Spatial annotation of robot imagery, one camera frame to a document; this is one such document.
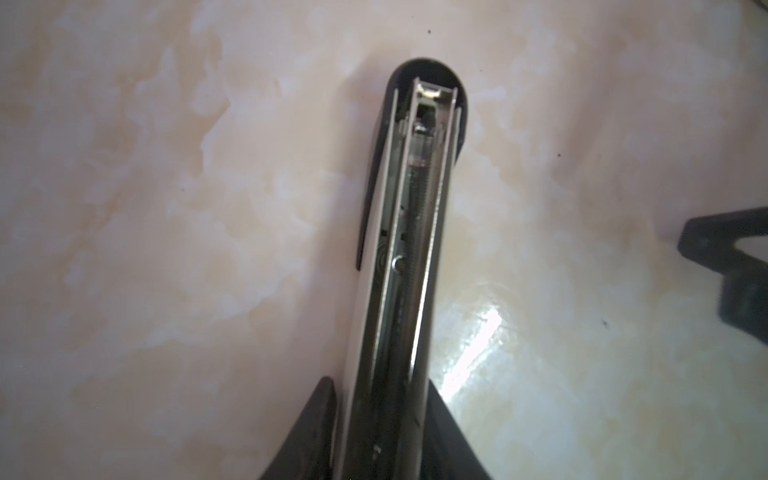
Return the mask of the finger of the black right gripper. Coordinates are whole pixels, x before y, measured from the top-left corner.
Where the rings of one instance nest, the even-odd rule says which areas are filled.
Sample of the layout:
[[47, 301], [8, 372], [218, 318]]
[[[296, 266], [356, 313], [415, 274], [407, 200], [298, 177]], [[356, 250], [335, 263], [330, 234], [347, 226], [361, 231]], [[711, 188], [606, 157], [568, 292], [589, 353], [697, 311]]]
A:
[[721, 321], [767, 342], [767, 262], [737, 248], [749, 237], [767, 235], [765, 207], [691, 218], [678, 241], [686, 259], [722, 276]]

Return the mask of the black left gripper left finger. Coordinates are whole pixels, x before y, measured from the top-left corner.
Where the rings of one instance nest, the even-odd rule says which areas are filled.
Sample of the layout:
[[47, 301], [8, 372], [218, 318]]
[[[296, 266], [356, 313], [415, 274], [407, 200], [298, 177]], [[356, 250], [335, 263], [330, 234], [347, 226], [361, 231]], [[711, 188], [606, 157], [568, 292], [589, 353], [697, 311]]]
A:
[[336, 412], [333, 379], [322, 377], [260, 479], [330, 479]]

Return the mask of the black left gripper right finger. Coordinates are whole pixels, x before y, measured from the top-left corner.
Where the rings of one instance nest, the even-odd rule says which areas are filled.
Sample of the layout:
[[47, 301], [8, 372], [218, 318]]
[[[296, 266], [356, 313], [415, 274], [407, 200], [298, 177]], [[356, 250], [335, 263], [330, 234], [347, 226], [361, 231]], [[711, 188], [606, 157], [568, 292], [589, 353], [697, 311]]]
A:
[[432, 381], [428, 387], [421, 462], [421, 479], [491, 479]]

